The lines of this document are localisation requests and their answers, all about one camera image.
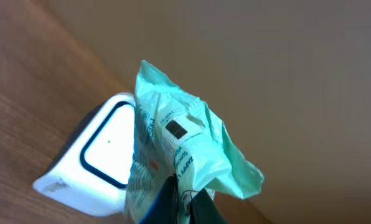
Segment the beige wall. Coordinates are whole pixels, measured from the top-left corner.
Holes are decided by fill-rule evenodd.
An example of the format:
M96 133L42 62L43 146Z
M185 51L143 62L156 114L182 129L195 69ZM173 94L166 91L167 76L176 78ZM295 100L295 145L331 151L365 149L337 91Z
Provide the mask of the beige wall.
M133 85L146 59L223 118L276 223L371 223L371 0L47 5Z

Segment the white container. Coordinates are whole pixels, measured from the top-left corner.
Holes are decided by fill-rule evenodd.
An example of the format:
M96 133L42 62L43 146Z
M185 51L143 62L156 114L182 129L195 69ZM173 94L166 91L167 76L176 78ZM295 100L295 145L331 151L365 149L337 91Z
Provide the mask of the white container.
M98 112L92 111L33 188L89 215L123 211L133 156L134 107L131 94L119 93L96 108Z

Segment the crumpled plastic wrapper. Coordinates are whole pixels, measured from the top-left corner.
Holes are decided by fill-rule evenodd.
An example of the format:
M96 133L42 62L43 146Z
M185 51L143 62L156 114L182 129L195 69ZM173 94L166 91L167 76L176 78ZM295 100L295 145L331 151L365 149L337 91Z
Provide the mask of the crumpled plastic wrapper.
M164 181L179 188L179 223L189 223L192 198L206 188L237 198L260 193L264 176L231 141L207 103L170 81L146 61L136 80L136 119L126 213L139 222Z

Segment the plastic packaging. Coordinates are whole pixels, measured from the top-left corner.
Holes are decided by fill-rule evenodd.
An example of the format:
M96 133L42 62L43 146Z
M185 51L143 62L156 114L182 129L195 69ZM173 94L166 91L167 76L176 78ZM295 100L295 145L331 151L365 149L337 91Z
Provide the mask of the plastic packaging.
M200 100L146 61L136 80L136 124L126 211L138 222L166 178L176 173L179 223L189 222L189 204L204 187L238 198L260 193L263 174L245 160L223 121Z

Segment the green plastic package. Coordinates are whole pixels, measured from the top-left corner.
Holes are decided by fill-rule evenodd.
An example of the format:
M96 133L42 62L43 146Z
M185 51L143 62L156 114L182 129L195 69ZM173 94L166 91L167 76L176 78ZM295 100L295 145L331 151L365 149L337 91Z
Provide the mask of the green plastic package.
M139 222L166 178L176 173L179 223L189 222L193 196L206 188L237 198L260 193L264 176L245 160L207 103L143 60L136 80L135 153L126 212Z

